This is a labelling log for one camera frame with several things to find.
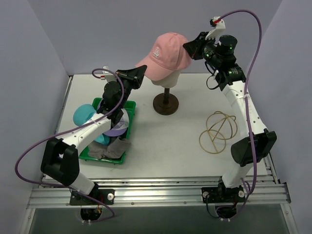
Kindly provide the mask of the pink baseball cap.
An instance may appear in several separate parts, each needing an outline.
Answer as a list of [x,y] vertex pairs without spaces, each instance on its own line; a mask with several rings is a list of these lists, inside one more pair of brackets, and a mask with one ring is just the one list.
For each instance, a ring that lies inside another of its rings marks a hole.
[[160,35],[149,54],[135,67],[146,65],[145,76],[152,81],[162,80],[175,71],[184,70],[191,65],[191,58],[183,47],[187,42],[186,37],[178,33]]

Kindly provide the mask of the purple baseball cap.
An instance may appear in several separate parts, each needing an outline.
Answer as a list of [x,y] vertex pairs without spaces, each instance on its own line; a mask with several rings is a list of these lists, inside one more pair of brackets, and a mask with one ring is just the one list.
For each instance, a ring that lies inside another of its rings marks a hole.
[[129,123],[130,123],[129,115],[128,115],[126,109],[122,108],[121,110],[123,112],[123,115],[122,115],[119,123],[114,128],[112,128],[111,130],[104,132],[103,134],[105,136],[118,137],[118,136],[123,135],[127,131],[128,127],[129,127]]

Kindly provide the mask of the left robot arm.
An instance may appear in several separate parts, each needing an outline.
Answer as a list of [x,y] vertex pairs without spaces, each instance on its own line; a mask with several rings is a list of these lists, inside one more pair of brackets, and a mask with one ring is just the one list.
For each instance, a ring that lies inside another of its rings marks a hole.
[[80,172],[80,153],[98,136],[115,127],[124,115],[133,89],[142,85],[146,65],[113,73],[115,81],[104,87],[100,108],[83,125],[51,137],[45,146],[41,171],[65,187],[81,193],[86,204],[98,200],[96,184]]

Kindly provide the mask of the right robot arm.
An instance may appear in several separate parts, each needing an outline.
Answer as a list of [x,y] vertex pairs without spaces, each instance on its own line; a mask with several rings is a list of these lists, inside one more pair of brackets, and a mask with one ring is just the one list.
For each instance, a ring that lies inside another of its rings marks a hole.
[[228,201],[234,189],[250,169],[265,158],[277,140],[259,117],[247,89],[247,78],[236,63],[234,50],[237,39],[223,35],[218,41],[208,32],[200,32],[196,39],[183,45],[193,60],[204,59],[214,70],[217,88],[225,95],[234,111],[241,139],[231,146],[232,166],[223,176],[223,185],[216,190],[217,197]]

